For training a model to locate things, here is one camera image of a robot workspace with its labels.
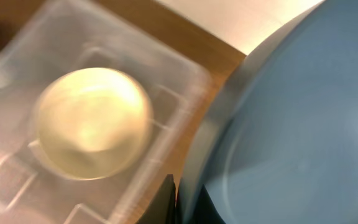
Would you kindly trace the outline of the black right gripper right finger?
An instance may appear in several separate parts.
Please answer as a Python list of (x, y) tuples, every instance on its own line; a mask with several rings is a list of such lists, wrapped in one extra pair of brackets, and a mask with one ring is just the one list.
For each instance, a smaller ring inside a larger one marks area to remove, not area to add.
[(225, 224), (215, 209), (205, 186), (202, 186), (200, 190), (191, 221), (194, 224)]

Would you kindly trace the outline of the cream bowl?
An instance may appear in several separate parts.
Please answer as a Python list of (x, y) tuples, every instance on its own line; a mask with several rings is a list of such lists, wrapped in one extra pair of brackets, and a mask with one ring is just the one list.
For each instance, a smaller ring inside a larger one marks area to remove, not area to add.
[(66, 179), (110, 177), (145, 151), (153, 115), (146, 91), (128, 74), (75, 70), (37, 99), (29, 148), (45, 168)]

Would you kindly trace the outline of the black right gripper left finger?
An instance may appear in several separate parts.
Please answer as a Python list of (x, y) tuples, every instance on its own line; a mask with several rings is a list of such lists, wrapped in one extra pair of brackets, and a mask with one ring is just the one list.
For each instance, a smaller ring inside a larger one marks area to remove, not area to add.
[(136, 224), (174, 224), (175, 206), (176, 186), (173, 175), (168, 174)]

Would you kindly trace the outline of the blue bowl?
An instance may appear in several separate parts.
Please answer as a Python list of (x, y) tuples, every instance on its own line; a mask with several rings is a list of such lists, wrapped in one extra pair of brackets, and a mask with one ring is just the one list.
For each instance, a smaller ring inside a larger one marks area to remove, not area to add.
[(225, 223), (358, 223), (358, 1), (323, 1), (227, 79), (183, 168), (177, 219), (202, 186)]

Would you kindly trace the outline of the clear plastic storage bin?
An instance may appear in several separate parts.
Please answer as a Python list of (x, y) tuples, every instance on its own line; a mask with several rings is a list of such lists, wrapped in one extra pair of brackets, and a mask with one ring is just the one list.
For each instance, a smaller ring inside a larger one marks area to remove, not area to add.
[(125, 223), (208, 72), (93, 1), (47, 1), (0, 53), (0, 223)]

